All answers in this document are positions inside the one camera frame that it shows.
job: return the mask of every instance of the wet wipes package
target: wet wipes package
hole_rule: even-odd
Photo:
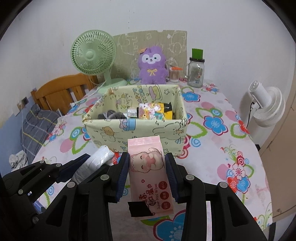
[[[132,201],[145,202],[153,215],[136,219],[173,214],[173,199],[160,137],[128,139],[128,152]]]

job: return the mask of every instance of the cotton swab container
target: cotton swab container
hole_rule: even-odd
[[[169,73],[169,78],[171,82],[179,82],[180,70],[183,70],[183,69],[175,66],[169,67],[168,73]]]

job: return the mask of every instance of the electrical outlet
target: electrical outlet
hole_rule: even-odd
[[[17,107],[18,107],[19,111],[21,111],[25,107],[25,105],[21,101],[20,103],[17,104]]]
[[[29,103],[29,101],[28,101],[28,98],[27,97],[25,97],[24,99],[22,99],[22,104],[24,106],[26,106],[26,104],[28,104],[28,103]]]

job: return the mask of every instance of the green lid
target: green lid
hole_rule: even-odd
[[[202,49],[192,49],[192,58],[202,59],[203,50]]]

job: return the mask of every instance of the small box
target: small box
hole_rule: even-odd
[[[141,120],[137,118],[98,120],[100,113],[115,110],[126,113],[139,103],[171,103],[175,120]],[[160,136],[164,153],[182,153],[187,114],[178,85],[127,85],[109,89],[84,115],[83,124],[93,142],[107,145],[114,152],[128,151],[128,139]]]

